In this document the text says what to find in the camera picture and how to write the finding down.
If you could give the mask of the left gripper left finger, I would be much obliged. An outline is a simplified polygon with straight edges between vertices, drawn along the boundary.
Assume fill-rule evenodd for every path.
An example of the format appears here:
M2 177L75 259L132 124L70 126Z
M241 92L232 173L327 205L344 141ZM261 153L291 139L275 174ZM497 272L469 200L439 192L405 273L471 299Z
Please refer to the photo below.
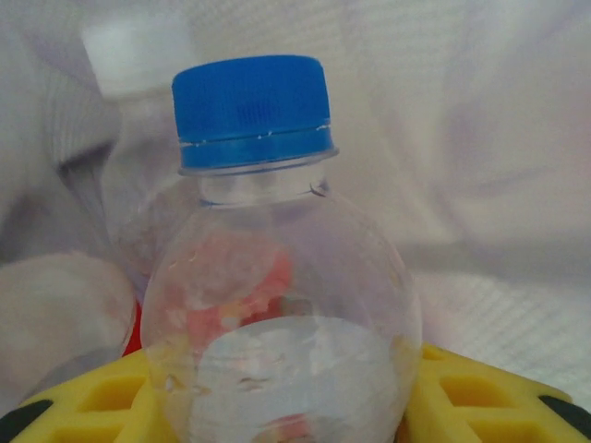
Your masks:
M3 442L174 442L147 358L130 353L27 399L1 418Z

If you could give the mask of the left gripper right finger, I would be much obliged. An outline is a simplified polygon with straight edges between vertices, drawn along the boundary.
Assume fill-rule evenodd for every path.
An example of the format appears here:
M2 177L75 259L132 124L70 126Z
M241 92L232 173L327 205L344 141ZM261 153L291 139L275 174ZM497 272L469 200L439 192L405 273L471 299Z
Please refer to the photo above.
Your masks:
M590 413L565 392L425 344L403 442L588 442Z

